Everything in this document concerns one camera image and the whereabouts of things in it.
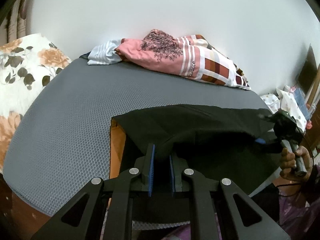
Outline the person's right hand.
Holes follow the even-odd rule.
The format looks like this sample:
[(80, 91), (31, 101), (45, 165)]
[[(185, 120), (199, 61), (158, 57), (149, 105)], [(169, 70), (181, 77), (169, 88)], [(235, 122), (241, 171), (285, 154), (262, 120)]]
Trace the person's right hand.
[[(306, 168), (306, 175), (298, 177), (293, 171), (296, 165), (296, 158), (302, 157)], [(280, 176), (283, 179), (291, 181), (307, 181), (310, 178), (313, 165), (308, 150), (304, 146), (299, 146), (295, 152), (290, 152), (287, 148), (283, 148), (280, 158)]]

